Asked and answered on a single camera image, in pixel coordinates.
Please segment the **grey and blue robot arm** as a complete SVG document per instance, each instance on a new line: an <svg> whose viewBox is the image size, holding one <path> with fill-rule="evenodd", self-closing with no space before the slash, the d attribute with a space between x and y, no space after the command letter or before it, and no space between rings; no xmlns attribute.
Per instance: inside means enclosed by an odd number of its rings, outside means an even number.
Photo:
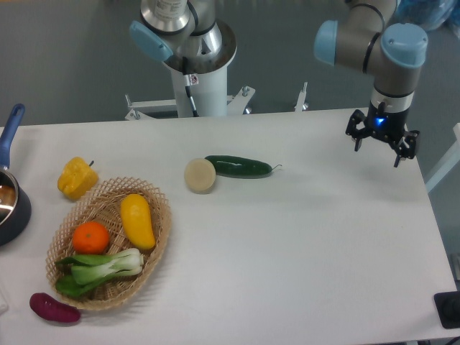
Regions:
<svg viewBox="0 0 460 345"><path fill-rule="evenodd" d="M398 160L412 159L419 132L406 119L426 59L426 32L391 24L397 1L348 1L345 22L324 22L313 44L315 58L374 78L367 112L354 111L346 134L356 144L371 137L387 143ZM216 17L214 1L143 1L131 23L134 44L170 71L178 115L225 116L227 68L236 54L232 29Z"/></svg>

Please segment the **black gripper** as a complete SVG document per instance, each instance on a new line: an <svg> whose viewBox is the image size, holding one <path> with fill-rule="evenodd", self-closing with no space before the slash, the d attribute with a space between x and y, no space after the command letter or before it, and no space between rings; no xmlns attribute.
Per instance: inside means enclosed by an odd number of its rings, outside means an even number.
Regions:
<svg viewBox="0 0 460 345"><path fill-rule="evenodd" d="M418 130L405 131L409 108L402 111L390 111L385 103L379 106L369 105L367 113L356 109L349 118L346 126L346 135L354 142L354 151L358 152L362 140L371 137L388 144L396 153L394 167L398 167L402 160L413 159L418 152Z"/></svg>

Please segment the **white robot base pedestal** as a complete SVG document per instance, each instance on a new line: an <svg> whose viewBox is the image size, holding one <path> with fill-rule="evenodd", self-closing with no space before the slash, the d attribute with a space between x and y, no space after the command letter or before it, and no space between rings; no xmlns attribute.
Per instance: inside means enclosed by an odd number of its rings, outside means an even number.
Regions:
<svg viewBox="0 0 460 345"><path fill-rule="evenodd" d="M236 94L227 93L227 67L210 73L188 74L170 69L174 98L132 102L125 95L126 120L152 119L159 113L173 112L180 118L250 114L249 103L255 89L243 86Z"/></svg>

